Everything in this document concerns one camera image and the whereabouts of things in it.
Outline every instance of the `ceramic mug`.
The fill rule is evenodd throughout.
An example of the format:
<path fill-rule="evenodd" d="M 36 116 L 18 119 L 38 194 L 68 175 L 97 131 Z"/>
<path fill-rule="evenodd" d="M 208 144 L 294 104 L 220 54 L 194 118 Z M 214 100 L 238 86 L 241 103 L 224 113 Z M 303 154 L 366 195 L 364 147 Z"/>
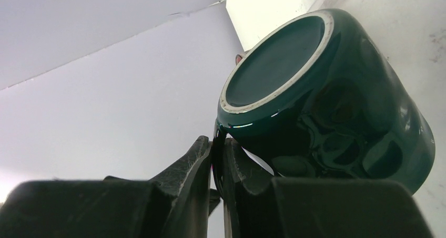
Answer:
<path fill-rule="evenodd" d="M 285 177 L 391 179 L 411 193 L 427 178 L 431 129 L 349 13 L 299 16 L 236 61 L 218 103 L 217 146 L 230 134 Z"/>

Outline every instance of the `white ceiling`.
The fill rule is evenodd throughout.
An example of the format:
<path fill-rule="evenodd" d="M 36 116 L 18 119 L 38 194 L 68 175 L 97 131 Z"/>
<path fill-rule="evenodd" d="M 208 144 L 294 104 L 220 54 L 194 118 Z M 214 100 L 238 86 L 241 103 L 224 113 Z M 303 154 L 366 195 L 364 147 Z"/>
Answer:
<path fill-rule="evenodd" d="M 0 90 L 219 0 L 0 0 Z"/>

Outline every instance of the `unglazed rim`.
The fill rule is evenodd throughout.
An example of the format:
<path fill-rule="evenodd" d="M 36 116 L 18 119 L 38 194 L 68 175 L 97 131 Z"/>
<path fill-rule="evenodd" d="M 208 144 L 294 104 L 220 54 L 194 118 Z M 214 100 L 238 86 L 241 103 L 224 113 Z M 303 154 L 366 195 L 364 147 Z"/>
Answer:
<path fill-rule="evenodd" d="M 243 65 L 243 62 L 246 60 L 246 58 L 248 58 L 259 46 L 261 46 L 268 38 L 270 38 L 272 35 L 274 35 L 275 33 L 277 33 L 278 31 L 280 31 L 282 28 L 284 28 L 285 26 L 294 23 L 300 19 L 306 18 L 306 17 L 311 17 L 311 16 L 317 16 L 322 18 L 322 20 L 324 21 L 324 32 L 323 32 L 323 37 L 321 42 L 319 43 L 318 47 L 316 48 L 315 52 L 313 53 L 313 55 L 311 55 L 310 59 L 308 59 L 308 61 L 299 69 L 299 71 L 292 76 L 285 84 L 283 84 L 281 87 L 279 87 L 278 89 L 276 89 L 274 92 L 270 93 L 269 95 L 267 95 L 266 97 L 263 97 L 262 99 L 253 102 L 249 105 L 245 105 L 245 106 L 241 106 L 241 107 L 234 107 L 231 106 L 228 101 L 226 100 L 226 91 L 228 88 L 228 85 L 230 83 L 230 81 L 232 80 L 232 77 L 234 76 L 234 74 L 237 72 L 238 68 L 240 68 L 241 65 Z M 312 13 L 307 13 L 301 16 L 298 16 L 288 22 L 286 22 L 285 24 L 283 24 L 282 26 L 280 26 L 279 28 L 277 28 L 276 30 L 274 30 L 272 33 L 270 33 L 268 36 L 266 36 L 264 39 L 262 39 L 258 44 L 256 44 L 254 46 L 253 49 L 251 49 L 244 58 L 242 58 L 242 60 L 240 61 L 240 63 L 234 68 L 234 70 L 232 70 L 231 74 L 229 75 L 228 79 L 226 80 L 225 85 L 223 86 L 223 90 L 221 91 L 221 95 L 220 95 L 220 106 L 221 108 L 228 112 L 228 113 L 245 113 L 245 112 L 249 112 L 251 110 L 254 110 L 270 101 L 272 101 L 274 98 L 276 98 L 279 94 L 283 93 L 285 90 L 287 90 L 289 87 L 291 87 L 294 83 L 296 83 L 297 80 L 300 79 L 300 77 L 302 77 L 307 71 L 308 69 L 310 69 L 310 67 L 316 62 L 316 60 L 318 60 L 319 56 L 322 54 L 322 52 L 325 50 L 325 48 L 328 45 L 328 42 L 331 38 L 331 34 L 333 31 L 333 27 L 334 27 L 334 20 L 333 17 L 326 11 L 317 11 L 317 12 L 312 12 Z"/>

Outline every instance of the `white backdrop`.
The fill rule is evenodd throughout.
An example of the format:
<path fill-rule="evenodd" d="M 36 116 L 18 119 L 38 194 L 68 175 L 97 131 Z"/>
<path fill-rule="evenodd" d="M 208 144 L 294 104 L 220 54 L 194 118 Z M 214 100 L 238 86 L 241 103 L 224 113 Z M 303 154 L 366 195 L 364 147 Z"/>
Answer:
<path fill-rule="evenodd" d="M 219 4 L 0 91 L 0 201 L 28 179 L 150 179 L 212 136 L 241 50 Z"/>
<path fill-rule="evenodd" d="M 0 0 L 0 90 L 217 1 Z"/>

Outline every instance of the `white surface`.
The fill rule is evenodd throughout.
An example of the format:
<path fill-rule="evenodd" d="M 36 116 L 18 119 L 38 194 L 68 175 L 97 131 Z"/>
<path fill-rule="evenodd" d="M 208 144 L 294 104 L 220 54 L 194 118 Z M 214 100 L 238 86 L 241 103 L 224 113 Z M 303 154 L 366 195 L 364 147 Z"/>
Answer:
<path fill-rule="evenodd" d="M 219 4 L 0 91 L 0 200 L 32 178 L 153 177 L 212 136 L 240 50 Z"/>
<path fill-rule="evenodd" d="M 227 0 L 244 51 L 289 20 L 305 14 L 316 0 Z"/>
<path fill-rule="evenodd" d="M 219 0 L 0 0 L 0 90 Z"/>
<path fill-rule="evenodd" d="M 342 8 L 363 25 L 397 72 L 432 128 L 433 169 L 414 195 L 437 237 L 446 234 L 446 2 L 444 0 L 312 0 L 308 10 Z M 227 9 L 244 49 L 275 25 L 291 19 L 291 0 L 228 0 Z"/>
<path fill-rule="evenodd" d="M 433 169 L 414 198 L 437 237 L 446 234 L 446 2 L 327 0 L 363 25 L 432 128 Z"/>

